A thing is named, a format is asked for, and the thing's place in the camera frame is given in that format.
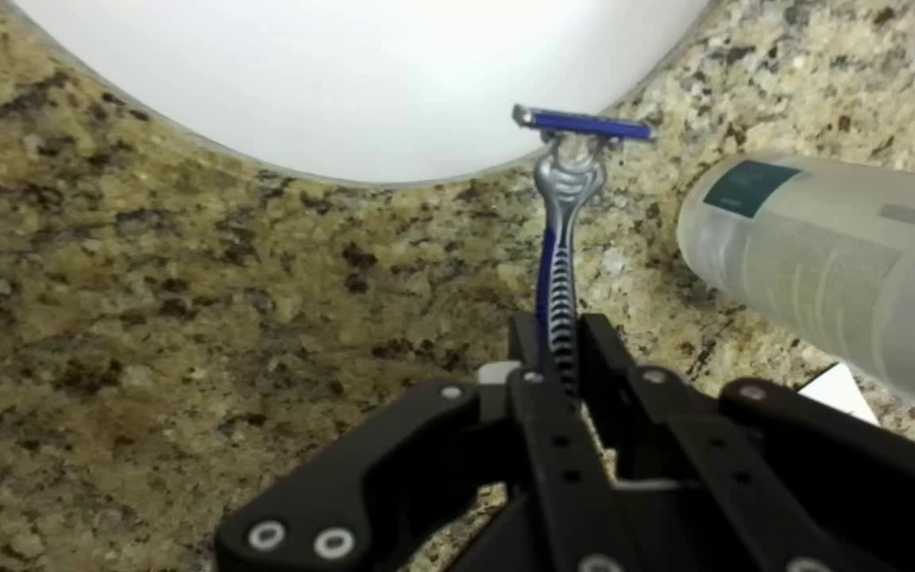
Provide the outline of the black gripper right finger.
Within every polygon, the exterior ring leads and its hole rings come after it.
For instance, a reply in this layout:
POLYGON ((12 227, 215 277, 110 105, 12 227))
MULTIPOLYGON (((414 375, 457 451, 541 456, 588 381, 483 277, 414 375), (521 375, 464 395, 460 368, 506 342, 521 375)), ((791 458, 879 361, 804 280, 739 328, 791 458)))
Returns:
POLYGON ((911 439, 767 378, 703 395, 602 314, 579 365, 641 572, 915 572, 911 439))

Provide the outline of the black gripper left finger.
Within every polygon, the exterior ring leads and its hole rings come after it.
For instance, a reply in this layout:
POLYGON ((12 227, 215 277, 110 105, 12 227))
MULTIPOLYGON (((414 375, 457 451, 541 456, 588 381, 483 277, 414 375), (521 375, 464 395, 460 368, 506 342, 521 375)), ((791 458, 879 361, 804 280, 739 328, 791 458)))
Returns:
POLYGON ((536 324, 474 385, 422 381, 215 529, 218 572, 390 572, 489 485, 510 502, 456 572, 637 572, 618 496, 536 324))

